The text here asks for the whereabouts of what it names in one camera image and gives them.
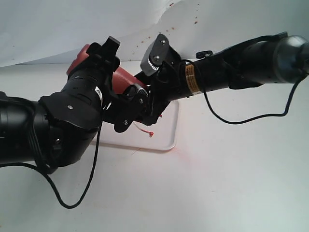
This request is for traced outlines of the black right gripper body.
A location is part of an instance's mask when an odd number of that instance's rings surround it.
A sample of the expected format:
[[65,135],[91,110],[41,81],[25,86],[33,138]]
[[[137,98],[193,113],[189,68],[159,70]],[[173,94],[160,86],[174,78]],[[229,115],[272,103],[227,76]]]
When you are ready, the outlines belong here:
[[188,87],[184,83],[184,67],[180,55],[169,46],[169,51],[162,66],[151,76],[140,71],[135,77],[147,86],[149,93],[146,108],[138,121],[150,126],[157,123],[159,117],[171,101],[188,96]]

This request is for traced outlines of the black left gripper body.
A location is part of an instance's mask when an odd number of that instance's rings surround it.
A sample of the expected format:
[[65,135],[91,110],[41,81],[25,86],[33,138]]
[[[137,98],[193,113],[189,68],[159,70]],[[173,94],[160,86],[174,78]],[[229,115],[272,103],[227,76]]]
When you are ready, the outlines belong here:
[[[92,43],[87,49],[87,54],[89,57],[87,61],[90,62],[90,69],[96,71],[102,80],[99,85],[99,89],[103,94],[103,121],[104,114],[107,112],[108,108],[113,102],[119,102],[123,104],[128,104],[129,101],[126,98],[120,98],[112,89],[112,76],[113,73],[120,67],[120,59],[117,57],[117,50],[120,47],[120,42],[112,36],[109,36],[103,44]],[[142,111],[134,117],[134,122],[139,122],[138,118]]]

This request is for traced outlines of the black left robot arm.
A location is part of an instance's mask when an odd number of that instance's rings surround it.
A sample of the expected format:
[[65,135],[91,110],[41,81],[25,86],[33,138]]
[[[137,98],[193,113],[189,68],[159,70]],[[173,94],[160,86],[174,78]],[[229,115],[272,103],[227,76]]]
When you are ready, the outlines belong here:
[[23,165],[51,174],[76,163],[102,123],[125,132],[135,121],[150,126],[169,104],[145,84],[129,84],[116,93],[113,79],[121,73],[116,53],[120,43],[109,37],[92,43],[68,73],[64,87],[38,101],[0,94],[0,164]]

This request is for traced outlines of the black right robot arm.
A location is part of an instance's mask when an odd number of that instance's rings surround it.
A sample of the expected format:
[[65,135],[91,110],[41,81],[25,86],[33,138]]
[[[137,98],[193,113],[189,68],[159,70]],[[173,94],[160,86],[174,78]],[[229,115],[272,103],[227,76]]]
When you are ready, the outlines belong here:
[[173,100],[224,88],[297,87],[309,74],[309,43],[283,32],[253,38],[218,53],[197,52],[195,61],[186,61],[164,34],[158,34],[140,68],[136,78],[147,85],[149,99],[137,121],[150,126]]

